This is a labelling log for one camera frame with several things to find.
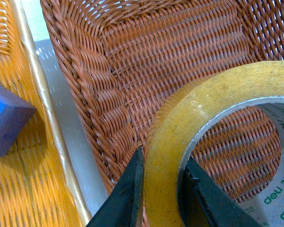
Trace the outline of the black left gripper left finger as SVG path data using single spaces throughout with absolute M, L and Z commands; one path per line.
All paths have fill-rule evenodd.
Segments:
M 143 152 L 138 148 L 113 191 L 88 227 L 141 227 L 143 214 Z

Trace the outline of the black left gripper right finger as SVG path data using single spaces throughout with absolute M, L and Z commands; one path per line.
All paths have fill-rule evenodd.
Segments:
M 177 192 L 181 220 L 186 227 L 259 227 L 191 157 Z

